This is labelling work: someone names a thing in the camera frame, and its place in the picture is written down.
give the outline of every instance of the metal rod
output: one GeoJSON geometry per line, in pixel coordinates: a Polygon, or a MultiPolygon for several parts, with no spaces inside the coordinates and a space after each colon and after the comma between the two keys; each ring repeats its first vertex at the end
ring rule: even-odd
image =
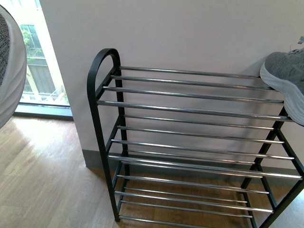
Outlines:
{"type": "Polygon", "coordinates": [[[248,119],[293,122],[293,120],[290,117],[276,116],[276,115],[245,114],[245,113],[233,113],[233,112],[213,111],[213,110],[203,110],[203,109],[192,109],[192,108],[175,108],[175,107],[154,106],[154,105],[146,105],[146,104],[143,105],[143,104],[135,104],[135,103],[124,103],[124,102],[116,102],[116,101],[97,101],[97,104],[114,106],[114,107],[139,108],[139,109],[159,110],[159,111],[178,112],[178,113],[193,113],[193,114],[229,116],[229,117],[248,118],[248,119]]]}
{"type": "Polygon", "coordinates": [[[202,138],[212,138],[212,139],[246,141],[246,142],[255,142],[255,143],[257,143],[257,142],[258,143],[273,143],[273,144],[283,144],[284,143],[283,141],[276,141],[276,140],[249,139],[249,138],[243,138],[243,137],[221,136],[221,135],[201,134],[201,133],[172,132],[172,131],[163,131],[163,130],[155,130],[155,129],[134,128],[134,127],[128,127],[128,126],[126,126],[126,127],[118,126],[118,129],[128,130],[128,131],[185,135],[185,136],[194,136],[194,137],[202,137],[202,138]]]}
{"type": "Polygon", "coordinates": [[[208,214],[214,214],[214,215],[233,216],[233,217],[240,217],[240,218],[246,218],[246,219],[252,218],[250,215],[238,215],[238,214],[232,214],[232,213],[217,212],[217,211],[212,211],[212,210],[200,210],[200,209],[192,209],[192,208],[171,207],[171,206],[164,206],[164,205],[157,205],[157,204],[150,204],[150,203],[139,203],[139,202],[125,201],[125,200],[122,200],[122,203],[139,205],[139,206],[184,210],[184,211],[199,212],[199,213],[208,213],[208,214]]]}
{"type": "Polygon", "coordinates": [[[246,211],[250,210],[250,211],[273,213],[272,210],[268,210],[268,209],[248,208],[248,207],[244,207],[244,206],[236,206],[236,205],[229,205],[229,204],[223,204],[223,203],[212,203],[212,202],[196,201],[196,200],[189,200],[189,199],[178,199],[178,198],[169,198],[169,197],[150,196],[150,195],[142,195],[142,194],[136,194],[136,193],[121,192],[121,191],[115,191],[115,194],[123,195],[123,196],[148,198],[148,199],[154,199],[154,200],[156,199],[156,200],[183,202],[183,203],[193,203],[193,204],[200,204],[200,205],[206,205],[206,206],[211,206],[211,207],[219,207],[219,208],[229,208],[229,209],[238,209],[238,210],[246,210],[246,211]]]}
{"type": "Polygon", "coordinates": [[[134,94],[164,95],[164,96],[200,98],[200,99],[209,99],[209,100],[235,101],[235,102],[253,102],[253,103],[261,103],[261,104],[284,105],[283,100],[269,100],[269,99],[232,97],[232,96],[215,96],[215,95],[199,95],[199,94],[182,94],[182,93],[173,93],[173,92],[149,91],[149,90],[117,88],[117,87],[107,87],[107,86],[104,86],[103,89],[105,91],[134,93],[134,94]]]}
{"type": "Polygon", "coordinates": [[[232,77],[232,78],[246,78],[246,79],[261,79],[260,76],[212,73],[212,72],[202,72],[202,71],[192,71],[192,70],[190,71],[190,70],[172,70],[172,69],[153,69],[153,68],[133,67],[133,66],[120,66],[120,69],[121,70],[134,70],[134,71],[173,73],[173,74],[183,74],[183,75],[202,75],[202,76],[232,77]]]}
{"type": "Polygon", "coordinates": [[[124,175],[117,175],[117,177],[129,179],[129,180],[139,180],[139,181],[144,180],[144,181],[162,182],[162,183],[167,183],[167,184],[180,184],[180,185],[186,185],[186,186],[195,186],[195,187],[229,190],[229,191],[237,191],[237,192],[248,192],[248,193],[258,193],[258,194],[268,194],[269,193],[267,191],[248,190],[248,189],[242,189],[239,187],[232,187],[232,186],[203,184],[203,183],[186,182],[186,181],[179,181],[179,180],[174,181],[174,180],[169,180],[169,179],[159,179],[159,178],[151,178],[151,177],[124,176],[124,175]]]}
{"type": "Polygon", "coordinates": [[[111,76],[113,79],[125,80],[125,81],[137,81],[137,82],[157,82],[157,83],[171,83],[179,85],[189,85],[189,86],[206,86],[206,87],[217,87],[217,88],[228,88],[228,89],[249,89],[249,90],[271,90],[275,91],[273,88],[268,86],[250,86],[250,85],[226,85],[220,83],[208,83],[208,82],[194,82],[194,81],[183,81],[183,80],[170,80],[170,79],[158,79],[158,78],[144,78],[144,77],[117,77],[111,76]]]}
{"type": "Polygon", "coordinates": [[[133,190],[133,191],[143,191],[143,192],[150,192],[150,193],[159,193],[159,194],[173,195],[173,196],[192,197],[192,198],[207,199],[207,200],[218,200],[218,201],[224,201],[224,202],[247,203],[247,201],[244,201],[244,200],[221,199],[221,198],[215,198],[215,197],[189,195],[189,194],[180,194],[180,193],[165,192],[165,191],[154,191],[154,190],[147,190],[147,189],[136,189],[136,188],[129,188],[129,187],[125,187],[125,189],[126,190],[133,190]]]}
{"type": "Polygon", "coordinates": [[[209,161],[209,162],[229,162],[229,163],[235,163],[235,164],[254,164],[254,162],[250,161],[236,161],[236,160],[228,160],[228,159],[212,159],[212,158],[202,158],[202,157],[196,157],[196,156],[186,156],[181,154],[174,154],[174,153],[161,153],[161,152],[149,152],[149,151],[135,151],[135,150],[128,150],[128,152],[132,153],[143,153],[143,154],[150,154],[150,155],[160,155],[160,156],[168,156],[170,158],[173,157],[173,159],[195,159],[195,160],[203,160],[203,161],[209,161]]]}
{"type": "Polygon", "coordinates": [[[163,225],[170,225],[170,226],[177,226],[177,227],[187,227],[187,228],[208,228],[208,227],[199,227],[199,226],[192,226],[192,225],[185,225],[180,223],[173,223],[173,222],[162,222],[162,221],[155,221],[155,220],[148,220],[142,218],[133,218],[128,216],[119,216],[120,219],[131,220],[131,221],[138,221],[138,222],[149,222],[155,224],[163,224],[163,225]]]}
{"type": "Polygon", "coordinates": [[[244,152],[234,152],[234,151],[222,151],[222,150],[212,150],[212,149],[201,149],[201,148],[193,148],[193,147],[184,147],[184,146],[172,146],[172,145],[162,145],[162,144],[152,144],[152,143],[143,143],[143,142],[131,142],[124,141],[118,139],[112,139],[114,143],[121,144],[129,144],[129,145],[137,145],[137,146],[151,146],[151,147],[160,147],[167,149],[175,149],[175,150],[184,150],[184,151],[198,151],[198,152],[206,152],[206,153],[218,153],[218,154],[229,154],[229,155],[241,155],[241,156],[253,156],[260,158],[270,158],[270,159],[282,159],[282,160],[292,160],[292,157],[284,157],[270,154],[255,154],[255,153],[244,153],[244,152]]]}
{"type": "Polygon", "coordinates": [[[155,165],[150,163],[141,163],[141,162],[134,162],[134,161],[123,161],[123,164],[128,165],[137,165],[137,166],[146,166],[146,167],[155,167],[155,168],[166,168],[166,169],[174,169],[174,170],[185,170],[185,171],[194,171],[194,172],[206,172],[212,174],[221,174],[221,175],[229,175],[229,176],[238,176],[238,177],[251,177],[251,178],[262,178],[262,176],[257,175],[250,175],[244,173],[230,173],[224,171],[211,171],[211,170],[203,170],[197,168],[188,168],[188,167],[181,167],[181,166],[168,166],[168,165],[155,165]]]}
{"type": "Polygon", "coordinates": [[[232,168],[224,168],[224,167],[214,167],[207,165],[196,165],[196,164],[185,164],[185,163],[177,163],[177,162],[168,162],[168,161],[155,161],[155,160],[147,160],[147,159],[137,159],[137,158],[129,158],[129,157],[120,157],[120,156],[108,156],[109,159],[118,160],[122,162],[144,162],[144,163],[152,163],[157,164],[161,167],[167,168],[169,166],[178,166],[179,169],[183,168],[193,168],[199,170],[205,170],[212,173],[225,174],[225,175],[235,175],[235,176],[252,176],[255,178],[265,177],[277,177],[277,178],[289,178],[294,180],[302,180],[301,176],[296,175],[288,175],[288,174],[280,174],[280,173],[269,173],[269,172],[261,172],[261,171],[247,171],[240,169],[232,169],[232,168]]]}
{"type": "Polygon", "coordinates": [[[187,123],[187,124],[204,124],[204,125],[223,126],[223,127],[250,128],[250,129],[267,130],[267,131],[274,130],[273,127],[247,126],[247,125],[241,125],[241,124],[228,124],[228,123],[216,123],[216,122],[211,123],[211,122],[178,120],[178,119],[168,119],[168,118],[159,118],[159,117],[150,117],[150,116],[124,115],[124,117],[125,118],[135,118],[135,119],[144,119],[144,120],[178,122],[178,123],[187,123]]]}

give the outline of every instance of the white sole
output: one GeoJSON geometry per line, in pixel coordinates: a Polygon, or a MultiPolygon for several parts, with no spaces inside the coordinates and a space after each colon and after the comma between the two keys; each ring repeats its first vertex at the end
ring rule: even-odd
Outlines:
{"type": "Polygon", "coordinates": [[[290,81],[273,76],[266,70],[265,63],[261,67],[260,76],[267,85],[284,95],[287,113],[292,120],[304,126],[304,95],[300,89],[290,81]]]}

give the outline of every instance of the shoe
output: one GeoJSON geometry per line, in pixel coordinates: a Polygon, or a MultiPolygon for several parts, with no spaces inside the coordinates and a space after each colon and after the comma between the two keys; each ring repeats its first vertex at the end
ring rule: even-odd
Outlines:
{"type": "MultiPolygon", "coordinates": [[[[304,37],[301,37],[299,44],[303,41],[304,37]]],[[[304,126],[304,48],[272,53],[262,65],[260,76],[267,85],[284,95],[287,113],[304,126]]]]}
{"type": "Polygon", "coordinates": [[[19,104],[26,80],[26,61],[20,28],[0,5],[0,128],[19,104]]]}

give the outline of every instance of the gray baseboard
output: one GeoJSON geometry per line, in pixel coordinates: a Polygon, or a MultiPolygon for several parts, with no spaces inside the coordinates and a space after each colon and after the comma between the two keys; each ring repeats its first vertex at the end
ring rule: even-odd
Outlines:
{"type": "Polygon", "coordinates": [[[19,103],[14,116],[72,121],[72,111],[66,105],[19,103]]]}
{"type": "MultiPolygon", "coordinates": [[[[99,151],[90,151],[90,150],[82,150],[85,164],[88,168],[98,168],[102,169],[102,163],[100,158],[99,151]]],[[[202,165],[210,165],[208,162],[203,163],[202,165]]],[[[111,170],[115,170],[117,166],[117,161],[109,160],[109,166],[111,170]]],[[[231,165],[226,163],[221,163],[223,168],[244,168],[249,169],[248,166],[245,165],[231,165]]],[[[156,174],[167,174],[170,176],[182,176],[182,177],[193,177],[192,172],[188,171],[181,171],[181,170],[171,170],[171,169],[155,169],[149,167],[142,167],[142,166],[132,166],[130,167],[131,172],[142,172],[142,173],[156,173],[156,174]]],[[[284,173],[290,175],[299,175],[296,170],[292,169],[282,169],[282,168],[274,168],[274,167],[263,167],[263,171],[265,172],[273,172],[273,173],[284,173]]],[[[222,181],[233,181],[233,182],[242,182],[244,177],[235,177],[235,176],[228,176],[228,175],[217,175],[212,173],[196,173],[196,178],[204,178],[204,179],[215,179],[215,180],[222,180],[222,181]]],[[[291,179],[280,179],[280,178],[267,178],[269,184],[277,185],[277,186],[288,186],[292,187],[295,185],[296,181],[291,179]]],[[[252,183],[261,183],[260,179],[252,179],[252,183]]]]}

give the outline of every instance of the rack leg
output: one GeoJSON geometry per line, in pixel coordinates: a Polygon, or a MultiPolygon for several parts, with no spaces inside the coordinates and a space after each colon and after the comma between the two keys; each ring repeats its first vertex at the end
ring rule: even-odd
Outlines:
{"type": "MultiPolygon", "coordinates": [[[[122,80],[115,80],[115,85],[118,88],[122,88],[123,87],[123,82],[122,80]]],[[[122,92],[116,92],[116,96],[117,96],[117,101],[118,102],[124,102],[124,94],[122,92]]],[[[118,108],[118,113],[122,118],[120,125],[125,127],[126,126],[126,122],[125,122],[125,117],[124,117],[124,108],[123,107],[119,107],[118,108]]],[[[128,140],[127,139],[127,131],[126,130],[121,130],[121,136],[122,136],[122,140],[128,140]]],[[[123,153],[122,156],[124,157],[129,157],[129,153],[128,153],[128,145],[127,144],[123,144],[123,153]]],[[[129,165],[124,165],[124,173],[126,176],[130,176],[130,166],[129,165]]]]}
{"type": "MultiPolygon", "coordinates": [[[[283,107],[280,114],[281,116],[288,116],[285,108],[283,107]]],[[[266,137],[267,140],[274,140],[276,135],[277,135],[277,132],[276,132],[276,129],[281,129],[282,125],[283,125],[284,122],[281,122],[281,121],[275,121],[274,125],[272,126],[274,131],[270,131],[268,136],[266,137]]],[[[269,143],[264,143],[260,149],[260,151],[258,152],[259,154],[266,154],[270,148],[271,144],[269,143]]],[[[257,166],[261,164],[263,158],[256,158],[255,159],[255,164],[253,164],[251,167],[250,167],[250,170],[251,171],[255,171],[257,170],[257,166]]],[[[249,185],[249,183],[251,182],[252,178],[249,178],[249,177],[246,177],[241,185],[241,188],[243,189],[246,189],[249,185]]]]}
{"type": "MultiPolygon", "coordinates": [[[[250,205],[250,202],[249,202],[248,194],[247,194],[246,192],[243,192],[243,196],[244,196],[244,200],[247,201],[246,206],[250,208],[251,205],[250,205]]],[[[249,214],[250,216],[252,216],[252,218],[250,219],[250,222],[251,222],[252,227],[253,227],[253,228],[257,228],[257,223],[256,223],[255,217],[254,217],[254,215],[253,215],[253,212],[249,210],[249,211],[248,211],[248,214],[249,214]]]]}
{"type": "Polygon", "coordinates": [[[304,180],[298,181],[284,199],[278,204],[273,214],[269,215],[260,228],[268,228],[287,206],[301,193],[304,189],[304,180]]]}
{"type": "MultiPolygon", "coordinates": [[[[262,169],[261,165],[257,166],[257,170],[263,172],[263,169],[262,169]]],[[[270,205],[271,205],[272,209],[275,210],[276,207],[277,207],[277,203],[276,203],[276,199],[275,199],[275,197],[274,197],[274,195],[271,191],[271,188],[269,186],[268,180],[267,180],[266,177],[262,177],[261,181],[262,181],[262,184],[264,186],[265,191],[269,192],[269,194],[267,194],[268,200],[270,202],[270,205]]]]}
{"type": "MultiPolygon", "coordinates": [[[[121,189],[121,192],[125,192],[125,186],[127,185],[127,182],[128,182],[128,179],[124,179],[124,182],[123,182],[123,187],[121,189]]],[[[120,211],[120,207],[122,206],[122,200],[124,199],[124,195],[120,195],[119,197],[119,201],[118,201],[118,205],[117,205],[117,210],[118,210],[118,213],[120,211]]]]}
{"type": "Polygon", "coordinates": [[[119,219],[119,214],[118,214],[118,210],[117,210],[117,206],[116,206],[114,188],[112,185],[112,178],[111,178],[106,148],[105,148],[105,144],[104,144],[105,141],[104,141],[103,131],[102,131],[101,123],[100,123],[100,119],[99,119],[98,108],[97,108],[96,104],[92,104],[92,103],[90,104],[90,108],[91,108],[91,113],[92,113],[95,133],[96,133],[97,144],[98,144],[98,148],[100,151],[102,165],[104,168],[105,180],[106,180],[106,184],[108,187],[111,206],[112,206],[113,213],[114,213],[114,218],[115,218],[115,221],[119,221],[120,219],[119,219]]]}

